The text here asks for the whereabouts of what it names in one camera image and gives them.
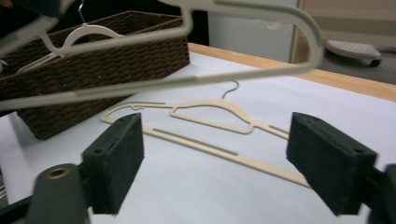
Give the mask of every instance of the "white tabletop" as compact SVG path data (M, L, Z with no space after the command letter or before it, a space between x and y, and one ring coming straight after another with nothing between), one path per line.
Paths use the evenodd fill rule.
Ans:
M191 64L172 77L204 76L253 69L245 65L191 53ZM232 82L138 93L124 102L185 103L220 98ZM324 119L377 151L376 167L396 162L396 104L343 91L296 77L241 81L226 100L251 117L283 130L293 111ZM131 112L123 110L115 116ZM144 109L143 124L185 135L297 172L286 160L287 142L261 130L230 133L170 118L168 109ZM225 124L244 125L218 108L180 111ZM32 192L35 176L60 163L81 162L80 153L109 125L93 116L46 141L33 138L16 114L0 118L0 165L7 196L14 203ZM365 223L358 217L334 217L312 190L247 167L144 137L146 156L125 202L116 216L92 216L92 223Z

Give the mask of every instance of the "hanger hook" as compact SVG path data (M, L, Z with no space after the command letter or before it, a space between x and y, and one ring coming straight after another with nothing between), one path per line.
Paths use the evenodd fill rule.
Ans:
M78 13L79 16L81 17L82 23L85 23L84 16L82 15L82 8L84 7L84 0L81 0L81 4L78 7Z
M233 80L233 82L236 84L236 87L234 87L233 89L231 89L231 90L229 90L229 91L224 92L224 94L221 96L221 99L224 99L225 96L226 96L228 93L230 93L230 92L232 92L232 91L238 90L238 88L239 88L239 82L234 81L234 80Z

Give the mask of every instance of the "floor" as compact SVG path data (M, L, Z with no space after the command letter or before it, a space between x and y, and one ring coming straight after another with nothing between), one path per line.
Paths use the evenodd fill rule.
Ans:
M370 67L371 61L346 58L327 52L320 70L396 84L396 48L375 47L381 52L381 64Z

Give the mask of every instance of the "wooden table edge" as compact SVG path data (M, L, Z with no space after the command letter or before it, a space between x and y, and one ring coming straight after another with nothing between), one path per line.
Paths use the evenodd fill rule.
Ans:
M216 49L208 46L189 43L189 50L194 53L227 60L234 63L241 63L258 68L268 68L281 65L290 65L275 60L256 57L248 54L238 53L225 49ZM306 74L295 75L298 78L332 86L346 91L374 96L384 100L396 102L396 85L372 81L369 79L350 77L332 72L315 69Z

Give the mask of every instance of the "basket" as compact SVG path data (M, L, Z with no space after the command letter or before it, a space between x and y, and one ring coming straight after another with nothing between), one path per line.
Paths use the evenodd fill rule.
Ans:
M127 11L89 22L105 26L121 35L178 27L181 23L181 18L177 16L137 11ZM76 28L62 30L50 34L49 37L55 47L59 48ZM78 42L96 41L101 38L106 37L88 35ZM57 58L32 70L16 74L21 67L49 53L41 40L35 40L3 58L8 66L0 75L0 99L164 78L190 62L187 38L181 37ZM124 98L21 109L18 110L18 115L37 139L44 140Z

